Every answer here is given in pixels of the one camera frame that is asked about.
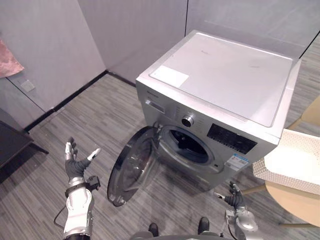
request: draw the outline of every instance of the digital display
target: digital display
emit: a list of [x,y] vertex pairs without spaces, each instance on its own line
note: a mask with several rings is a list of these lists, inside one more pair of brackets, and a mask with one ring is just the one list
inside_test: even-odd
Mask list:
[[240,136],[216,124],[212,124],[207,137],[226,145],[242,154],[247,154],[257,143],[244,136]]

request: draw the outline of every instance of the electrical outlet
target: electrical outlet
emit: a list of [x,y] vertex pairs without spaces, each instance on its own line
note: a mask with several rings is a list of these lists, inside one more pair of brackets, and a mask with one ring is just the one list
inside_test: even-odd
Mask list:
[[36,88],[29,80],[23,82],[21,85],[20,85],[23,90],[25,90],[27,93],[30,92],[32,89]]

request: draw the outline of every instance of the white sticker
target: white sticker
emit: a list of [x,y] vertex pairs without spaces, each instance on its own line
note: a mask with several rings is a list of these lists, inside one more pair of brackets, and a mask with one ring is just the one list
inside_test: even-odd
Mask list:
[[232,157],[229,158],[228,161],[225,162],[224,165],[228,166],[229,168],[235,171],[238,171],[247,164],[249,164],[248,159],[235,153]]
[[179,88],[185,80],[187,80],[189,75],[162,65],[151,73],[150,77]]

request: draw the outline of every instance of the wall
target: wall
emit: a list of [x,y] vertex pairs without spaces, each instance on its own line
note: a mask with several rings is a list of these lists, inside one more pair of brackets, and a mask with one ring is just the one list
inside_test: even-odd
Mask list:
[[23,128],[45,113],[6,78],[0,78],[0,109]]
[[187,0],[78,0],[106,68],[131,82],[185,35]]
[[300,57],[320,30],[319,0],[189,0],[187,33],[219,37]]
[[0,38],[25,67],[9,79],[45,112],[106,69],[77,0],[1,0]]

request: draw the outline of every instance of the wooden chair leg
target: wooden chair leg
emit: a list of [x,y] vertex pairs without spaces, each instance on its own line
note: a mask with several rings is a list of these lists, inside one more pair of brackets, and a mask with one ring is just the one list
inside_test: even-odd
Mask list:
[[241,192],[242,192],[242,195],[246,195],[246,194],[252,194],[252,193],[262,192],[266,190],[267,190],[266,185],[262,184],[260,186],[255,186],[252,188],[248,188],[246,190],[242,190]]
[[279,223],[279,226],[283,228],[317,228],[309,223]]
[[302,122],[301,118],[299,117],[297,120],[295,120],[290,126],[288,126],[286,129],[294,130],[300,123]]

